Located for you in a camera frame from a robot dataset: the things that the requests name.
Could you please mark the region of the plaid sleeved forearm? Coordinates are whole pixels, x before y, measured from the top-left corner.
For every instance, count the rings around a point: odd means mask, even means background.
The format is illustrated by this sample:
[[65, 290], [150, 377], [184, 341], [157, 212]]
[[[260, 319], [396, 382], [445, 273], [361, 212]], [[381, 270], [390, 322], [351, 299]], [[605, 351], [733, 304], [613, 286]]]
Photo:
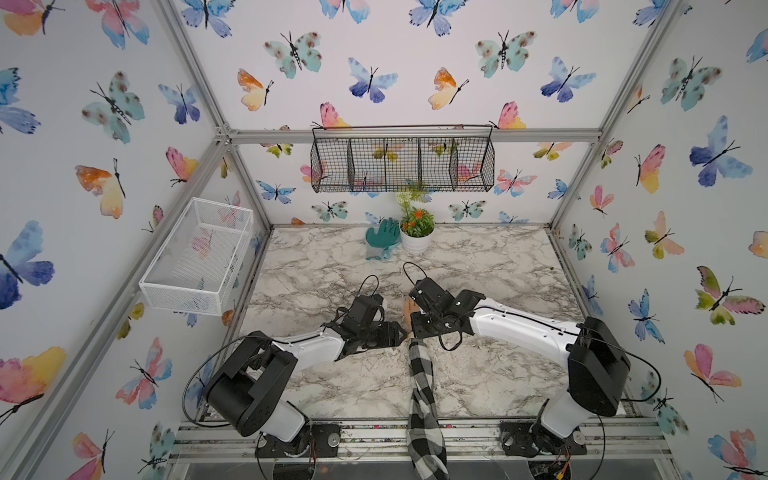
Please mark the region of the plaid sleeved forearm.
[[429, 349], [423, 340], [411, 339], [408, 356], [413, 381], [406, 428], [408, 453], [419, 479], [448, 480], [447, 450], [437, 414]]

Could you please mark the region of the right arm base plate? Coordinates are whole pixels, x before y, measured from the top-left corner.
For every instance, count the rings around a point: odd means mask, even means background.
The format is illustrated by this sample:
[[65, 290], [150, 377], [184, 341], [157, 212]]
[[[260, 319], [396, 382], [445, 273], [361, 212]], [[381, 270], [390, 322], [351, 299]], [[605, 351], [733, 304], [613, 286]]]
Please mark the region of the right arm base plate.
[[586, 438], [579, 428], [560, 438], [534, 421], [502, 422], [500, 445], [506, 456], [586, 455]]

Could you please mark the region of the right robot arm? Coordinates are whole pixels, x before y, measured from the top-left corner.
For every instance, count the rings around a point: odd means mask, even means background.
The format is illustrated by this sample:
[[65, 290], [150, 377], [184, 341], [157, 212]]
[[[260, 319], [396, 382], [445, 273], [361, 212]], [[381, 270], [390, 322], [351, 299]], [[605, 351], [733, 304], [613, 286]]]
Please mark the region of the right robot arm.
[[583, 455], [586, 448], [577, 438], [581, 425], [593, 416], [615, 416], [627, 400], [624, 389], [634, 356], [598, 318], [549, 319], [472, 290], [452, 295], [429, 277], [417, 281], [409, 297], [419, 308], [411, 326], [420, 339], [450, 333], [487, 337], [532, 351], [565, 370], [567, 386], [544, 402], [534, 420], [501, 426], [508, 456]]

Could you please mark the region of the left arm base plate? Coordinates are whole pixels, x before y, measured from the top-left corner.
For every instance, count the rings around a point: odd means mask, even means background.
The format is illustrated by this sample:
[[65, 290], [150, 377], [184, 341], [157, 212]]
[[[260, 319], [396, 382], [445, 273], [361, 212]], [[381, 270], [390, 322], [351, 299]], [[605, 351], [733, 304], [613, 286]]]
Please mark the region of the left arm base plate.
[[340, 444], [341, 426], [321, 422], [305, 425], [290, 442], [261, 435], [255, 453], [260, 458], [335, 458]]

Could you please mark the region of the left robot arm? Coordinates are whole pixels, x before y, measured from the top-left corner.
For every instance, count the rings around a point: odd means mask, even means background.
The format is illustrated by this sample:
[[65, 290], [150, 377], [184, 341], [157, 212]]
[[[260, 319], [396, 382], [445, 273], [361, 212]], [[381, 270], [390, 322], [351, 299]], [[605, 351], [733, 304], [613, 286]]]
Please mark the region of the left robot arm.
[[202, 399], [241, 436], [259, 434], [282, 455], [303, 456], [314, 446], [313, 427], [283, 399], [292, 376], [369, 350], [395, 348], [406, 337], [398, 322], [385, 318], [381, 295], [359, 295], [313, 332], [276, 338], [253, 331], [237, 339], [234, 351], [203, 382]]

